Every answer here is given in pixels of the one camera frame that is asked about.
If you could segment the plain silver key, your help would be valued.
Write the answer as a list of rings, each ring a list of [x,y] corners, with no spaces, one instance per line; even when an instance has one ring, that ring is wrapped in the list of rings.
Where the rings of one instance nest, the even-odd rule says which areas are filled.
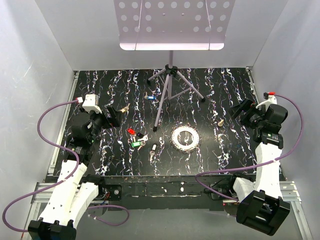
[[[137,141],[138,142],[146,142],[148,140],[149,140],[148,135],[144,135],[142,138],[139,138]]]

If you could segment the key with black tag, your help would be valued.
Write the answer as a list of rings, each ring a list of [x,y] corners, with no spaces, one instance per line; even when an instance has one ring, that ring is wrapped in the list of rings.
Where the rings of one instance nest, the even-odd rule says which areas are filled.
[[[154,144],[152,145],[151,151],[149,152],[149,161],[150,161],[150,162],[153,160],[153,157],[154,157],[154,155],[155,155],[155,153],[156,153],[157,147],[158,147],[158,144],[157,144],[157,143],[154,143]]]

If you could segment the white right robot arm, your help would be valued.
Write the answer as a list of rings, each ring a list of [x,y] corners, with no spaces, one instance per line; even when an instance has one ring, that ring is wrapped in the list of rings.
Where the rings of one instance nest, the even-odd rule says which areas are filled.
[[[288,110],[277,104],[274,96],[261,104],[250,99],[230,108],[233,119],[253,130],[257,164],[255,180],[235,174],[226,186],[227,195],[239,200],[236,221],[249,228],[273,236],[290,213],[290,204],[283,200],[280,188],[280,163],[284,140],[280,134]]]

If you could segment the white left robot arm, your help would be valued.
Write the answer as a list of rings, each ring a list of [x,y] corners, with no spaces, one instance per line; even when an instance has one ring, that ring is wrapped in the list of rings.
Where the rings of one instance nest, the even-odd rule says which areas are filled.
[[[98,107],[83,107],[71,119],[67,151],[61,164],[57,186],[38,220],[30,221],[28,233],[33,240],[74,240],[77,226],[90,202],[106,196],[106,187],[98,176],[83,177],[93,156],[94,143],[104,129],[121,126],[122,115],[128,107],[108,114]]]

